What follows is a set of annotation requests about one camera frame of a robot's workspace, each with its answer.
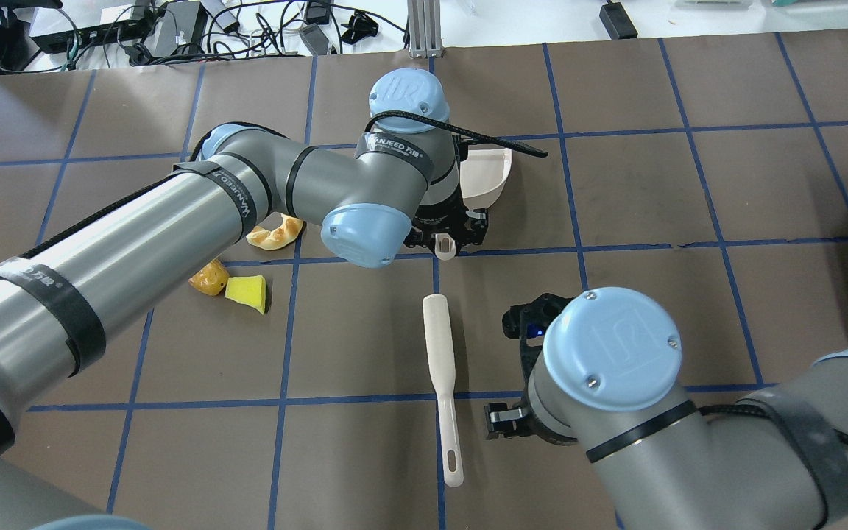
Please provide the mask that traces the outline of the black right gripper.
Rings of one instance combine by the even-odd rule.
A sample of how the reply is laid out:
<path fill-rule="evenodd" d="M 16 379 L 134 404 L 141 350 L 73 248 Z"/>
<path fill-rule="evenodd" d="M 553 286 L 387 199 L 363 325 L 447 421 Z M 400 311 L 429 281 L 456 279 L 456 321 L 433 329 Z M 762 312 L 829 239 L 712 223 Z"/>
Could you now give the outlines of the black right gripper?
<path fill-rule="evenodd" d="M 486 423 L 485 439 L 514 439 L 515 437 L 538 437 L 543 442 L 555 446 L 576 445 L 578 440 L 557 433 L 541 423 L 527 403 L 519 402 L 514 406 L 507 403 L 488 403 L 484 406 Z"/>

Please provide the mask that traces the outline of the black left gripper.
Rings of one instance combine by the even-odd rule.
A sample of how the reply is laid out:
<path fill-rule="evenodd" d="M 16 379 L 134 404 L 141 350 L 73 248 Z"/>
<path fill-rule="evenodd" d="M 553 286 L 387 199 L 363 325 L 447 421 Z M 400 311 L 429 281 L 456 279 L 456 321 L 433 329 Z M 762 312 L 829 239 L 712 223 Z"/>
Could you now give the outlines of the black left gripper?
<path fill-rule="evenodd" d="M 447 236 L 452 241 L 447 251 L 458 255 L 467 246 L 484 244 L 488 227 L 487 209 L 468 208 L 464 203 L 462 190 L 457 188 L 444 200 L 431 205 L 421 205 L 415 211 L 411 219 L 411 230 L 404 238 L 403 245 L 407 248 L 420 246 L 431 254 L 439 255 L 443 252 L 439 238 Z"/>

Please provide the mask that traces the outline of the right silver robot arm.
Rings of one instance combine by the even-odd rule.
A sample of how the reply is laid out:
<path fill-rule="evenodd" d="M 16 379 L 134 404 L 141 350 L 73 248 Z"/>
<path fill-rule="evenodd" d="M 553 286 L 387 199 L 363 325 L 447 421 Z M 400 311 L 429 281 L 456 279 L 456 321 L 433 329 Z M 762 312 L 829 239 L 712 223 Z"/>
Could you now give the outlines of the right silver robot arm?
<path fill-rule="evenodd" d="M 485 407 L 488 439 L 579 446 L 627 529 L 824 529 L 848 516 L 848 348 L 724 405 L 677 381 L 662 306 L 605 286 L 513 305 L 525 388 Z"/>

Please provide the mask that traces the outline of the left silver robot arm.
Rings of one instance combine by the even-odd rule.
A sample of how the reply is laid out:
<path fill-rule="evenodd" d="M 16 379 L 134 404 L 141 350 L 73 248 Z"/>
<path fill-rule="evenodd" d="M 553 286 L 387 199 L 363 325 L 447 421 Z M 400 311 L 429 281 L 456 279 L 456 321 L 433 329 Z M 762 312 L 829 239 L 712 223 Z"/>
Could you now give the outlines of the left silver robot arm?
<path fill-rule="evenodd" d="M 28 407 L 81 375 L 107 343 L 243 241 L 268 215 L 321 229 L 337 258 L 377 269 L 445 233 L 481 244 L 484 212 L 462 202 L 460 163 L 488 135 L 450 122 L 439 80 L 381 77 L 354 155 L 226 123 L 167 177 L 0 263 L 0 529 L 138 529 L 4 460 Z"/>

